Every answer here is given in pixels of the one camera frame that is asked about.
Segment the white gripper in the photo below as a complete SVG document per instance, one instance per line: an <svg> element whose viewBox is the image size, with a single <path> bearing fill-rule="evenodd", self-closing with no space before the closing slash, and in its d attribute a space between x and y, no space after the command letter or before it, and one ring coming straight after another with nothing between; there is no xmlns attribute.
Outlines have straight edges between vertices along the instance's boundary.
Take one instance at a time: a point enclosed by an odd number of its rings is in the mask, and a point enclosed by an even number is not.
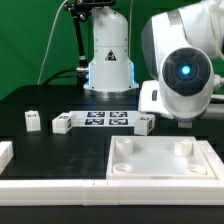
<svg viewBox="0 0 224 224"><path fill-rule="evenodd" d="M141 113L156 113L165 118L173 119L173 116L163 105L159 83L155 80L143 82L139 95L138 111Z"/></svg>

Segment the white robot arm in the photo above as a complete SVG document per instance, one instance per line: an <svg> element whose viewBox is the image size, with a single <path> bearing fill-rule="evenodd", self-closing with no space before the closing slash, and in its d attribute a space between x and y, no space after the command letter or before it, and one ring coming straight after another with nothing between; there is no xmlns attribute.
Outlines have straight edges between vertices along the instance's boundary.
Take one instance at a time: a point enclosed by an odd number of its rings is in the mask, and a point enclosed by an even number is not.
<svg viewBox="0 0 224 224"><path fill-rule="evenodd" d="M211 60L224 60L224 0L155 15L141 38L151 81L134 81L127 21L110 7L92 10L94 57L84 89L108 97L139 87L138 110L188 122L205 113L217 84Z"/></svg>

